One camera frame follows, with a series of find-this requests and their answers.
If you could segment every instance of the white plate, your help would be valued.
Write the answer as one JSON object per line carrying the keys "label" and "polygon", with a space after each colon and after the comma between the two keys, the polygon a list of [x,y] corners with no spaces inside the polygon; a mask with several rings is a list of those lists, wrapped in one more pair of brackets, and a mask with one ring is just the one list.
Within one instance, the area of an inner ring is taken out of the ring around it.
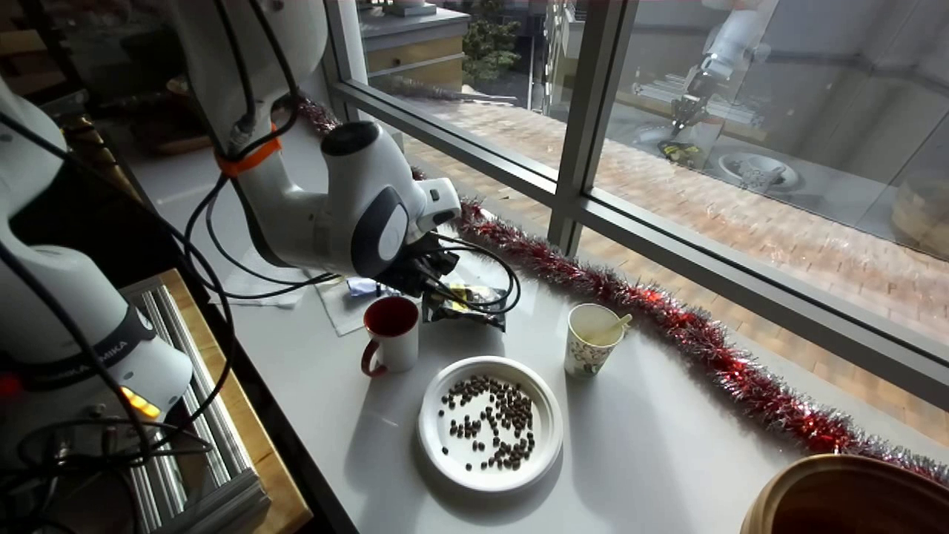
{"label": "white plate", "polygon": [[[491,401],[484,387],[473,387],[472,401],[463,403],[456,387],[472,387],[472,376],[507,387],[507,397],[530,406],[530,424],[525,421],[525,409],[513,416],[513,403]],[[450,424],[463,428],[464,416],[472,428],[476,421],[473,437],[450,434]],[[530,369],[503,355],[473,355],[441,369],[426,387],[419,437],[433,467],[453,484],[476,492],[507,492],[530,484],[558,459],[562,447],[562,413],[550,390]]]}

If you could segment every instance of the glass pane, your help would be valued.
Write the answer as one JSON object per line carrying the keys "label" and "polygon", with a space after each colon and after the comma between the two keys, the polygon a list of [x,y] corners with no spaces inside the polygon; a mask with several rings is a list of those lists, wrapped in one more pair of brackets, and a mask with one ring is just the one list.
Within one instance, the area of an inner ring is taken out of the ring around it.
{"label": "glass pane", "polygon": [[401,149],[407,151],[410,164],[426,179],[450,179],[463,201],[473,201],[494,217],[513,222],[516,228],[543,237],[549,225],[549,207],[521,195],[509,186],[500,186],[494,179],[459,164],[456,158],[423,146],[410,133],[395,133]]}
{"label": "glass pane", "polygon": [[562,136],[536,149],[549,99],[549,4],[536,0],[364,0],[358,4],[368,82],[473,139],[558,169]]}
{"label": "glass pane", "polygon": [[949,345],[946,17],[639,0],[595,186]]}
{"label": "glass pane", "polygon": [[684,309],[706,312],[725,335],[730,347],[739,347],[763,369],[767,369],[780,382],[791,387],[795,395],[809,395],[817,406],[840,409],[854,416],[862,430],[869,430],[859,406],[869,403],[880,413],[889,413],[902,424],[926,434],[938,444],[949,447],[949,413],[930,406],[909,391],[835,358],[832,354],[809,345],[806,338],[791,335],[788,329],[763,320],[749,309],[734,305],[731,299],[682,280],[678,272],[653,265],[648,259],[607,241],[595,231],[585,231],[579,244],[579,259],[591,268],[607,268],[629,286],[657,287],[668,299]]}

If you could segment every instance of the tinsel garland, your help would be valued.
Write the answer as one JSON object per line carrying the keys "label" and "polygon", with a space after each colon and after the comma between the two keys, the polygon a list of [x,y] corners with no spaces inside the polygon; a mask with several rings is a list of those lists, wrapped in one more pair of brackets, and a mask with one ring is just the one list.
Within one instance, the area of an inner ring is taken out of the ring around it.
{"label": "tinsel garland", "polygon": [[669,341],[690,363],[703,366],[703,376],[743,416],[767,430],[791,437],[803,450],[869,458],[949,486],[946,467],[908,447],[887,444],[880,437],[856,430],[849,416],[816,406],[803,395],[791,391],[755,366],[754,355],[730,347],[725,332],[708,320],[706,312],[682,305],[657,287],[619,283],[607,269],[580,268],[545,241],[528,237],[488,217],[473,201],[463,204],[453,225],[464,241],[499,253],[562,295],[595,299],[619,315],[653,323],[654,335]]}

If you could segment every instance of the brown container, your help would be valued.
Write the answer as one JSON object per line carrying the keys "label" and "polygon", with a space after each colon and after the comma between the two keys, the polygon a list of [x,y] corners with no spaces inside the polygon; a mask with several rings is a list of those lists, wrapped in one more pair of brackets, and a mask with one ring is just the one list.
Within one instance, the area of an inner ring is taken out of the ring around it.
{"label": "brown container", "polygon": [[742,534],[949,534],[949,490],[887,462],[817,455],[755,495]]}

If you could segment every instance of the white table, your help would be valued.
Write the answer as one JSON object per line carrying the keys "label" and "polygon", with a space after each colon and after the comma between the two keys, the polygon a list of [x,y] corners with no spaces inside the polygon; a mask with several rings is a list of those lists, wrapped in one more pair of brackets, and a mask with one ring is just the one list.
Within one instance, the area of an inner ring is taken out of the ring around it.
{"label": "white table", "polygon": [[[158,207],[178,225],[187,204],[208,189],[196,180],[214,180],[208,155],[126,158],[126,164],[144,194],[163,189]],[[218,213],[236,217],[227,201],[233,200],[223,200]],[[484,269],[464,259],[459,272]],[[316,292],[304,292],[292,309],[236,309],[236,338],[364,534],[739,532],[763,484],[801,450],[721,403],[699,370],[639,329],[617,347],[595,379],[567,379],[559,363],[568,305],[525,277],[525,299],[509,312],[507,332],[479,323],[426,323],[419,366],[381,379],[358,370],[364,329],[341,335]],[[439,369],[464,355],[509,355],[534,369],[559,401],[562,455],[528,490],[507,495],[456,490],[433,473],[416,443],[423,387]],[[791,363],[763,354],[758,358],[820,406],[852,413],[862,430],[949,462],[940,444]]]}

